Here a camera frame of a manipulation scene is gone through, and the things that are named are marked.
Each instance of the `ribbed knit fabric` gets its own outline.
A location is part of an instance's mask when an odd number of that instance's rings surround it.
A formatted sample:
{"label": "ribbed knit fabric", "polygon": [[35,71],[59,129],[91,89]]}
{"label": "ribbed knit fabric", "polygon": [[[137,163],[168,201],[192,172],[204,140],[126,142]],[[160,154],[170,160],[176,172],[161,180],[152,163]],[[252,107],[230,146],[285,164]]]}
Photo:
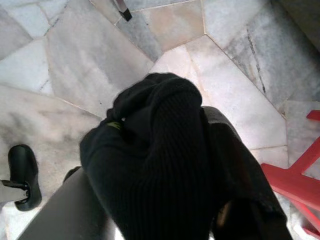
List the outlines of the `ribbed knit fabric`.
{"label": "ribbed knit fabric", "polygon": [[214,199],[201,95],[180,78],[145,100],[149,143],[137,147],[139,137],[126,141],[105,121],[82,141],[82,165],[126,240],[207,240]]}

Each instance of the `floor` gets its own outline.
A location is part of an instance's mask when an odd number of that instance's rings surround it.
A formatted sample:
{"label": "floor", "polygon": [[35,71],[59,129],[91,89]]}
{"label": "floor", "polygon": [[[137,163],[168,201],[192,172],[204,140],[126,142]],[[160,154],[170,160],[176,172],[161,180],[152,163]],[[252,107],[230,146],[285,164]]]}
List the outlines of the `floor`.
{"label": "floor", "polygon": [[[288,168],[320,136],[320,53],[273,0],[0,0],[0,179],[7,154],[30,145],[40,207],[0,209],[0,240],[15,240],[80,164],[78,143],[115,96],[152,72],[192,81],[259,163]],[[318,160],[305,173],[320,180]],[[277,194],[295,240],[312,240]]]}

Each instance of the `black knit glove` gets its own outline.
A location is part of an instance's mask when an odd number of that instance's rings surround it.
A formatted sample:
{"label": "black knit glove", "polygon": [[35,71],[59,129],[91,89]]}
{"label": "black knit glove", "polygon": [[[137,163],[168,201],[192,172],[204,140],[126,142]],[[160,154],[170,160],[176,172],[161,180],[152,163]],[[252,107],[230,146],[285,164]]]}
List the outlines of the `black knit glove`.
{"label": "black knit glove", "polygon": [[125,239],[208,239],[213,193],[200,106],[192,83],[152,74],[82,140],[82,166]]}

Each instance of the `marble floor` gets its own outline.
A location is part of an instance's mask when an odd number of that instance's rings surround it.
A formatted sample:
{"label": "marble floor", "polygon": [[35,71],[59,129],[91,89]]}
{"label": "marble floor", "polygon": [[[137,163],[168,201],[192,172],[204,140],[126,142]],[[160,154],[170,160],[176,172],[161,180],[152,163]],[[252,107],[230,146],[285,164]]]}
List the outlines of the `marble floor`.
{"label": "marble floor", "polygon": [[[277,1],[125,2],[129,22],[113,0],[0,0],[0,179],[10,147],[28,144],[43,194],[33,211],[0,209],[0,240],[19,237],[80,164],[83,135],[148,73],[192,81],[259,163],[288,168],[320,136],[306,119],[320,110],[320,53]],[[320,180],[320,160],[304,174]],[[276,196],[293,239],[313,240]]]}

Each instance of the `dark fabric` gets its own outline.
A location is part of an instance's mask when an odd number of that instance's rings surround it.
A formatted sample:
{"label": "dark fabric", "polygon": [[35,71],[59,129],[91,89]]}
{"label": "dark fabric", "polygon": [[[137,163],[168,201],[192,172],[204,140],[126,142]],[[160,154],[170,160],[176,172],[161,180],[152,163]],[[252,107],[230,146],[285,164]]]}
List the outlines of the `dark fabric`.
{"label": "dark fabric", "polygon": [[207,240],[235,199],[284,217],[233,127],[208,123],[201,103],[188,80],[151,74],[122,92],[80,143],[94,192],[126,240]]}

